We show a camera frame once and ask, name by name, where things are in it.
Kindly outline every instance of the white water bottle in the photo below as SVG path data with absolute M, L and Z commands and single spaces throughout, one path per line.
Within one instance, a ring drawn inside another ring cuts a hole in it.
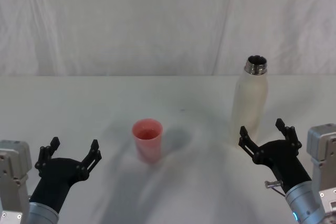
M 259 55 L 250 56 L 237 81 L 230 122 L 230 141 L 236 146 L 241 126 L 245 126 L 251 139 L 256 141 L 268 93 L 266 73 L 267 60 Z

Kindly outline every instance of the bottle opening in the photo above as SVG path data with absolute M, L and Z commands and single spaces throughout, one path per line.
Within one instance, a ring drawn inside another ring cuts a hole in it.
M 252 63 L 253 65 L 265 65 L 267 63 L 267 60 L 260 55 L 253 55 L 248 57 L 248 61 Z
M 260 55 L 248 57 L 245 65 L 245 71 L 254 76 L 260 76 L 267 72 L 267 60 Z

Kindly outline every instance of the table surface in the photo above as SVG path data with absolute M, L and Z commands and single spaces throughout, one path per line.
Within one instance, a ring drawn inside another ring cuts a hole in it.
M 75 184 L 59 223 L 296 223 L 285 199 L 264 187 L 274 180 L 227 144 L 237 76 L 0 78 L 0 138 L 26 141 L 33 163 L 58 136 L 54 157 L 82 160 L 94 138 L 103 159 Z M 258 144 L 280 139 L 274 124 L 294 125 L 299 159 L 312 174 L 307 132 L 335 122 L 335 76 L 269 76 Z M 160 163 L 137 159 L 133 123 L 155 118 L 164 127 Z M 32 193 L 39 181 L 33 168 Z

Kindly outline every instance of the blue indicator light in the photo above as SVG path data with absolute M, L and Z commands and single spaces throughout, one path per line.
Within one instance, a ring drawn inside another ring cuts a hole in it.
M 299 221 L 299 217 L 297 216 L 297 214 L 295 212 L 293 212 L 294 218 L 296 221 Z

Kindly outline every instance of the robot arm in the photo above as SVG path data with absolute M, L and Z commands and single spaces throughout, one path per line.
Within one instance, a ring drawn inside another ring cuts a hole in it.
M 241 127 L 239 146 L 252 157 L 255 164 L 266 165 L 272 170 L 277 181 L 265 182 L 266 187 L 282 187 L 299 223 L 336 223 L 333 222 L 336 213 L 336 173 L 332 170 L 336 164 L 336 125 L 313 127 L 308 133 L 307 151 L 314 163 L 313 180 L 297 159 L 302 145 L 295 128 L 286 127 L 281 119 L 277 120 L 276 127 L 285 140 L 272 141 L 260 147 L 249 138 L 245 127 Z
M 25 142 L 0 141 L 0 198 L 3 206 L 0 224 L 56 224 L 58 213 L 70 187 L 89 178 L 101 160 L 97 140 L 82 162 L 69 158 L 51 158 L 60 145 L 54 137 L 50 146 L 41 147 L 35 167 L 41 177 L 28 199 L 26 180 L 32 167 L 29 146 Z

